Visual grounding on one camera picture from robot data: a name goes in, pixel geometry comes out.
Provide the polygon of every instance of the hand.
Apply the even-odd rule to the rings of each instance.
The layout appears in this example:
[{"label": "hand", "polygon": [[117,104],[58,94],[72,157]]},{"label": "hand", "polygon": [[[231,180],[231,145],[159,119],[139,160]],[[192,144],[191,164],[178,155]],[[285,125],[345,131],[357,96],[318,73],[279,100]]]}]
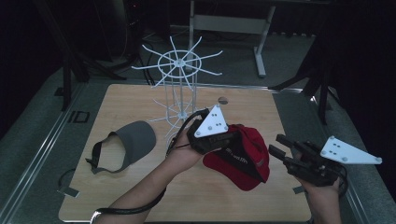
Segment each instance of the hand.
[{"label": "hand", "polygon": [[203,157],[203,155],[192,149],[188,143],[189,138],[187,137],[186,129],[182,131],[180,137],[177,139],[175,148],[170,151],[169,155],[165,159],[165,161],[172,164],[175,172],[178,174],[190,169]]},{"label": "hand", "polygon": [[317,187],[305,180],[295,177],[308,192],[308,204],[316,224],[341,223],[338,201],[339,178],[332,186]]}]

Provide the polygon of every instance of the gray floor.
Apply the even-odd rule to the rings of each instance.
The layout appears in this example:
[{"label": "gray floor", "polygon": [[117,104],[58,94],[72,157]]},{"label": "gray floor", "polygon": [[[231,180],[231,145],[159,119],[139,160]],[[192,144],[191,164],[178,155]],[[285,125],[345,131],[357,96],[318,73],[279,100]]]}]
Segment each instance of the gray floor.
[{"label": "gray floor", "polygon": [[[239,41],[208,41],[210,35],[201,35],[204,40],[195,51],[198,55],[206,56],[223,50],[219,57],[205,60],[203,68],[221,72],[223,75],[213,77],[202,74],[198,81],[231,86],[268,87],[293,77],[314,40],[305,36],[269,36],[262,54],[267,77],[260,78],[257,76],[253,57],[253,47],[259,41],[258,36],[249,35]],[[240,38],[240,35],[224,35],[228,38]],[[160,53],[170,49],[169,45],[155,35],[145,40]],[[179,49],[185,49],[187,36],[177,34],[175,44]],[[142,55],[146,61],[147,53],[142,51]],[[157,60],[158,57],[153,56],[151,64]],[[151,71],[153,77],[158,80],[158,72]],[[77,166],[106,88],[116,82],[145,83],[141,71],[129,69],[120,72],[120,75],[128,80],[114,81],[96,74],[92,75],[89,83],[74,83],[73,104],[64,112],[60,111],[62,97],[53,96],[56,89],[62,86],[62,71],[51,76],[43,85],[20,119],[0,142],[0,205],[4,208],[0,215],[2,223],[4,220],[8,221],[4,223],[62,223],[58,219],[58,211],[64,196],[56,191],[58,179],[65,171]],[[300,89],[304,84],[305,80],[290,88]],[[290,90],[275,93],[274,97],[285,132],[290,137],[309,139],[321,144],[327,136],[336,135],[351,145],[364,148],[347,114],[331,98],[329,110],[326,112],[329,124],[324,126],[318,120],[315,104],[302,94]],[[73,111],[89,112],[88,122],[78,123],[70,120]],[[34,171],[25,173],[32,164]],[[354,178],[353,175],[350,177],[353,181],[352,189],[358,192],[360,197],[352,192],[342,199],[344,223],[392,223],[392,220],[396,220],[394,202],[390,201],[387,193],[382,190],[383,185],[375,168],[358,166],[348,167],[348,170],[352,174],[363,170],[370,178]],[[63,184],[67,185],[70,178],[71,175],[68,175]],[[22,188],[19,183],[27,184]],[[363,185],[377,186],[378,189],[374,193],[367,193],[367,188],[361,187]],[[17,203],[13,204],[13,200],[7,199],[15,195],[15,189],[22,193]],[[376,203],[380,203],[379,201],[385,204],[386,209],[378,208]],[[362,203],[364,208],[354,208],[356,203]],[[12,210],[8,211],[7,217],[4,211],[9,207],[12,207]]]}]

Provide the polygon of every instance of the triangular white tracker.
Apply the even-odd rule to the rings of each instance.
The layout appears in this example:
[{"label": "triangular white tracker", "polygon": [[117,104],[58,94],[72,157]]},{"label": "triangular white tracker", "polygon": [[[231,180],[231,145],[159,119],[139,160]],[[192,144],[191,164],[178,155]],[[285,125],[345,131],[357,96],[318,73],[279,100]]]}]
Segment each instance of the triangular white tracker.
[{"label": "triangular white tracker", "polygon": [[194,136],[200,138],[217,133],[226,133],[227,131],[228,126],[224,120],[221,108],[219,105],[215,105],[206,116],[201,126],[195,131]]},{"label": "triangular white tracker", "polygon": [[331,136],[320,155],[332,161],[339,161],[343,164],[381,164],[382,159],[375,157],[365,151],[353,147],[334,136]]}]

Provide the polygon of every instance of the white wire rack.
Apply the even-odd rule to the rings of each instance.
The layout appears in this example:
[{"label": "white wire rack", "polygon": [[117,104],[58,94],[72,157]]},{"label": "white wire rack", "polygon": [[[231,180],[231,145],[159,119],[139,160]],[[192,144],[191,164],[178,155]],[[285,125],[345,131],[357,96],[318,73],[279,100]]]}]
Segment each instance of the white wire rack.
[{"label": "white wire rack", "polygon": [[172,36],[170,37],[173,50],[161,54],[152,49],[143,48],[153,54],[160,56],[156,65],[134,67],[133,69],[158,68],[163,75],[153,88],[159,85],[164,86],[165,102],[154,102],[165,108],[165,117],[152,119],[150,121],[163,120],[171,125],[171,129],[166,134],[168,136],[174,129],[181,127],[189,114],[196,111],[197,78],[198,72],[204,72],[212,76],[220,76],[222,73],[214,73],[202,68],[202,60],[219,56],[222,51],[204,57],[194,53],[194,49],[201,42],[200,37],[197,43],[189,50],[176,49]]}]

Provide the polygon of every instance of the hat logo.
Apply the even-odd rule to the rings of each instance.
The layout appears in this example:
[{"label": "hat logo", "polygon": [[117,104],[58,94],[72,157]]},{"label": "hat logo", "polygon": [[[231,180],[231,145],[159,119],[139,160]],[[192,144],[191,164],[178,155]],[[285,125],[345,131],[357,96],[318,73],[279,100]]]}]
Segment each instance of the hat logo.
[{"label": "hat logo", "polygon": [[244,164],[248,164],[248,161],[245,158],[234,155],[230,148],[227,147],[225,151],[228,152],[234,159],[241,161]]},{"label": "hat logo", "polygon": [[259,162],[256,163],[257,166],[262,166],[264,164],[264,160],[260,160]]}]

